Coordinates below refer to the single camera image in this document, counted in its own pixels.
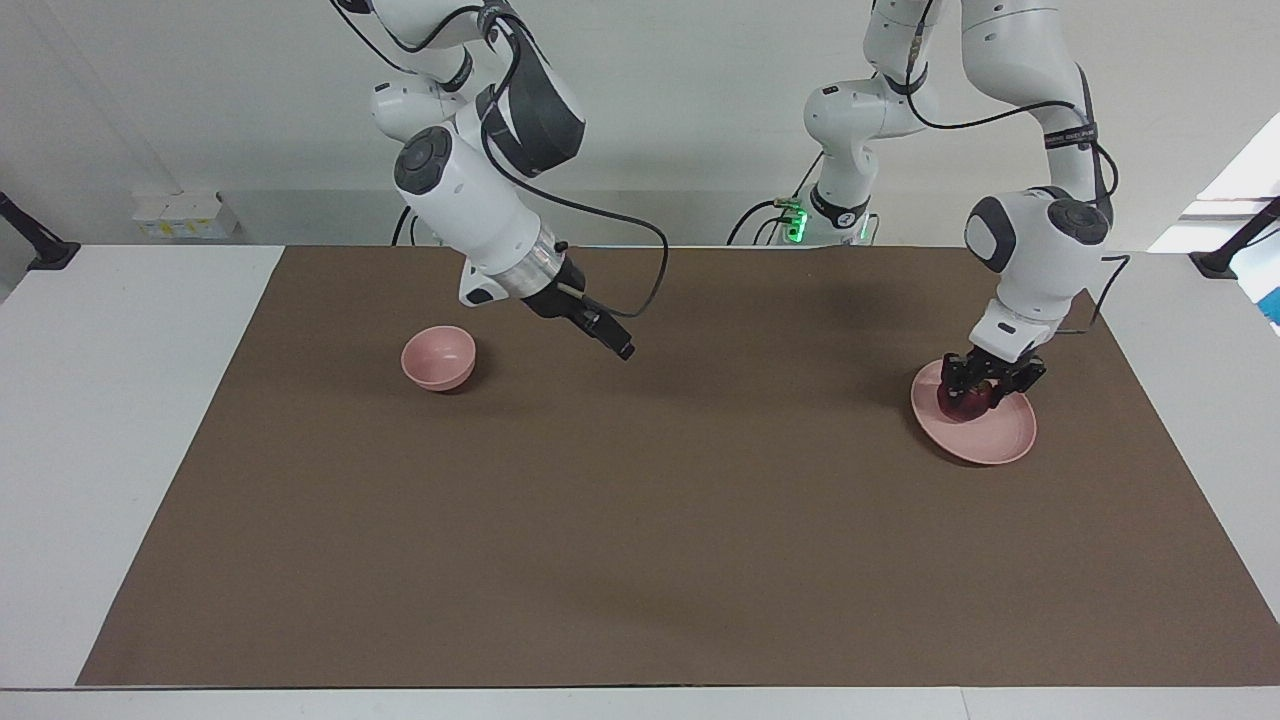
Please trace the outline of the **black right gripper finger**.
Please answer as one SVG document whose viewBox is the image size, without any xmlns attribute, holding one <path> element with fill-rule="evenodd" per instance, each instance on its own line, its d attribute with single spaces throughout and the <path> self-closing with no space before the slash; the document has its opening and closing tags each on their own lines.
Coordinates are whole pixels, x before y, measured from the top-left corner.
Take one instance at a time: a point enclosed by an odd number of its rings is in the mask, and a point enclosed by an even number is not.
<svg viewBox="0 0 1280 720">
<path fill-rule="evenodd" d="M 614 315 L 595 301 L 584 300 L 584 331 L 613 354 L 634 354 L 632 336 Z"/>
<path fill-rule="evenodd" d="M 614 316 L 576 316 L 575 325 L 617 357 L 631 359 L 631 333 Z"/>
</svg>

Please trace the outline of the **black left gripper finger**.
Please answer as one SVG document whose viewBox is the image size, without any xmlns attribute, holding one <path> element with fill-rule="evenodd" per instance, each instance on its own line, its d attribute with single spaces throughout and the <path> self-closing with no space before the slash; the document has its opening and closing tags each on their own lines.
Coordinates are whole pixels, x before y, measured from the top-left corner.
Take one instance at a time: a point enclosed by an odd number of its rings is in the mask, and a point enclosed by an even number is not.
<svg viewBox="0 0 1280 720">
<path fill-rule="evenodd" d="M 989 407 L 996 409 L 1010 395 L 1024 395 L 1046 372 L 1047 368 L 1044 364 L 1025 364 L 1018 368 L 1006 368 L 998 377 L 991 380 Z"/>
<path fill-rule="evenodd" d="M 973 388 L 960 387 L 965 356 L 947 354 L 941 368 L 940 410 L 945 416 L 983 416 L 987 414 L 987 380 Z"/>
</svg>

